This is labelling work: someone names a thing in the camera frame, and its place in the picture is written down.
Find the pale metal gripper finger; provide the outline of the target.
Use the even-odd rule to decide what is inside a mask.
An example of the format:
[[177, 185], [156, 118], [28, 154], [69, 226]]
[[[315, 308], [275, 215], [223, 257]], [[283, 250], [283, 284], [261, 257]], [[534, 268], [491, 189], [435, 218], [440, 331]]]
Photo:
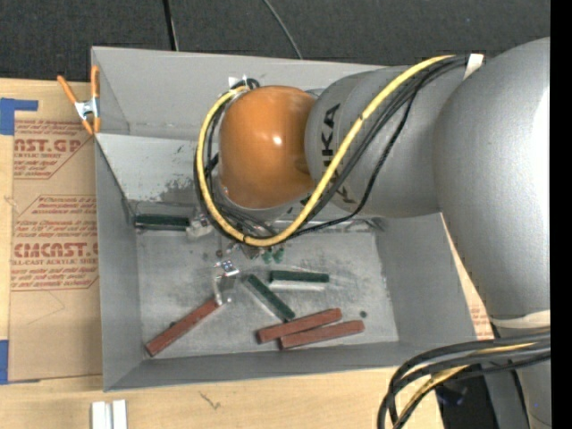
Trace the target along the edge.
[[213, 290], [218, 306], [231, 303], [236, 290], [239, 269], [231, 260], [217, 263], [214, 267]]
[[212, 224], [203, 214], [190, 218], [189, 225], [185, 229], [187, 240], [199, 240], [212, 231]]

